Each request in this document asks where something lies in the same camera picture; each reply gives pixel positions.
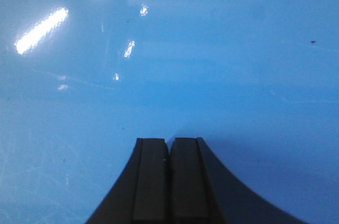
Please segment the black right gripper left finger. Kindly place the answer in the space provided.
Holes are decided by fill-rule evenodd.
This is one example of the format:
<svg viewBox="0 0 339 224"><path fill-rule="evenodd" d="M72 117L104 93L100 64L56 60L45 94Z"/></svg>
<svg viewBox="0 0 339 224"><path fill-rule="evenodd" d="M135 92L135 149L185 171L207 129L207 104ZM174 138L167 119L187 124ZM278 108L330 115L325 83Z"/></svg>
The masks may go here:
<svg viewBox="0 0 339 224"><path fill-rule="evenodd" d="M123 172L87 223L168 223L168 148L138 138Z"/></svg>

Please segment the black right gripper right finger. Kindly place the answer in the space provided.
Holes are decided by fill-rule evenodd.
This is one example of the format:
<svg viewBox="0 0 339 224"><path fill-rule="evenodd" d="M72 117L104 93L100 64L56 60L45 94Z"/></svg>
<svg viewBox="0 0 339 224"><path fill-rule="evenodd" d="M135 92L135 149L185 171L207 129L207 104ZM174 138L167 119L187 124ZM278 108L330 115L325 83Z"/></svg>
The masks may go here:
<svg viewBox="0 0 339 224"><path fill-rule="evenodd" d="M303 222L246 186L203 138L175 138L170 160L173 223Z"/></svg>

